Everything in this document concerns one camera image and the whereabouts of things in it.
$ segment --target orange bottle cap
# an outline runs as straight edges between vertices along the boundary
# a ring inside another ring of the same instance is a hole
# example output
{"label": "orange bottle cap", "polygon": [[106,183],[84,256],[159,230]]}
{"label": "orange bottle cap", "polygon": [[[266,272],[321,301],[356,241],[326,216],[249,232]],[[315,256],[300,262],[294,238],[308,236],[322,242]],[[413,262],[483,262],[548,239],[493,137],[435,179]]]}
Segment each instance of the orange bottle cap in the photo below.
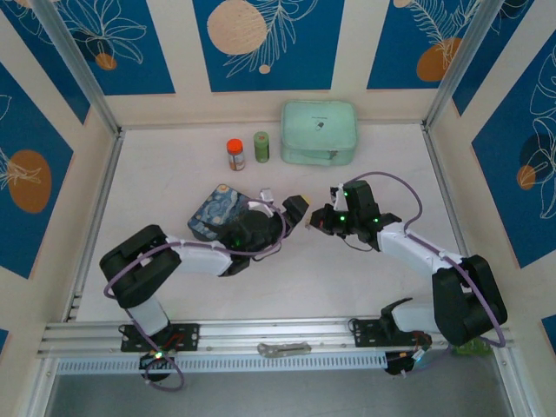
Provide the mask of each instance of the orange bottle cap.
{"label": "orange bottle cap", "polygon": [[230,139],[226,148],[230,154],[240,154],[243,151],[243,143],[239,139]]}

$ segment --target white floor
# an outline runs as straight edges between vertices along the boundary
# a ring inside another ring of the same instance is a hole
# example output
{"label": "white floor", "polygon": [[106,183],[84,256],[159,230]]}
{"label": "white floor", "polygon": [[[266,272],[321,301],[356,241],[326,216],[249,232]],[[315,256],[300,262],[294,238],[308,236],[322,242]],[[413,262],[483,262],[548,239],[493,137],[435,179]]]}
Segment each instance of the white floor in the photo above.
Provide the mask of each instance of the white floor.
{"label": "white floor", "polygon": [[[256,162],[252,136],[266,130],[270,161]],[[78,321],[126,321],[115,301],[104,298],[100,258],[139,229],[154,223],[170,235],[191,238],[187,221],[220,183],[257,196],[273,190],[276,202],[290,195],[311,200],[308,214],[329,202],[329,187],[369,170],[385,170],[410,182],[424,202],[412,227],[427,239],[457,252],[453,232],[418,125],[360,126],[361,141],[346,167],[288,165],[280,158],[278,123],[226,124],[187,129],[131,130],[125,136]],[[226,141],[244,142],[247,166],[228,167]],[[382,212],[407,220],[417,204],[403,186],[387,178],[369,179]],[[338,237],[306,229],[304,222],[281,252],[252,263],[228,278],[173,274],[157,293],[170,319],[220,320],[330,317],[379,314],[409,295],[430,293],[430,279],[382,253],[365,254]]]}

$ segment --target green can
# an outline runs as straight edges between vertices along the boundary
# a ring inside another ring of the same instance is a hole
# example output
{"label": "green can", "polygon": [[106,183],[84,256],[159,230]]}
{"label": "green can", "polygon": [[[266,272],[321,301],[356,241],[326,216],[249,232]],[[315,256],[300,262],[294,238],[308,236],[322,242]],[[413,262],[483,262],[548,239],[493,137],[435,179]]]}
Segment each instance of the green can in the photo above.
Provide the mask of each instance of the green can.
{"label": "green can", "polygon": [[265,163],[270,157],[268,145],[268,133],[267,132],[257,132],[253,136],[253,142],[255,144],[255,159],[257,162]]}

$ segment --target black cable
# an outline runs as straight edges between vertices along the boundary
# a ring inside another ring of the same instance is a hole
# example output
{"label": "black cable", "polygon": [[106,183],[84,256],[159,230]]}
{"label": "black cable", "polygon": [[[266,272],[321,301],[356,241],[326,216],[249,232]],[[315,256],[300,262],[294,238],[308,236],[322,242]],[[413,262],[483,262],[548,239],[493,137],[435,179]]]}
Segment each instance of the black cable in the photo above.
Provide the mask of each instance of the black cable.
{"label": "black cable", "polygon": [[280,252],[280,251],[281,251],[281,242],[280,242],[280,244],[278,245],[278,250],[276,250],[276,251],[273,252],[272,254],[264,255],[262,258],[259,258],[259,259],[256,259],[256,258],[253,256],[252,259],[253,259],[253,261],[255,261],[255,262],[260,262],[260,261],[262,261],[263,259],[268,258],[269,256],[276,255],[276,254],[277,254],[278,252]]}
{"label": "black cable", "polygon": [[355,336],[355,325],[359,322],[359,319],[350,319],[350,321],[347,322],[347,328],[349,329],[349,331],[351,332],[351,334],[353,336]]}
{"label": "black cable", "polygon": [[369,248],[369,249],[362,249],[362,248],[357,248],[356,246],[350,245],[349,243],[346,242],[346,238],[345,237],[341,237],[340,238],[343,240],[344,243],[346,243],[351,249],[355,249],[355,250],[359,250],[360,252],[371,252],[373,250],[373,248]]}

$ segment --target mint green pouch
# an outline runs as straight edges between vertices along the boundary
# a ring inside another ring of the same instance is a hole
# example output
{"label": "mint green pouch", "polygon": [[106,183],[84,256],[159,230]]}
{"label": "mint green pouch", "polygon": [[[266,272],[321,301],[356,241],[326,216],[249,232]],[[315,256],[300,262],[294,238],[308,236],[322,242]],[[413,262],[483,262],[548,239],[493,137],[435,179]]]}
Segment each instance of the mint green pouch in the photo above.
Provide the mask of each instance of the mint green pouch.
{"label": "mint green pouch", "polygon": [[347,165],[359,136],[354,106],[290,101],[281,113],[281,159],[305,165]]}

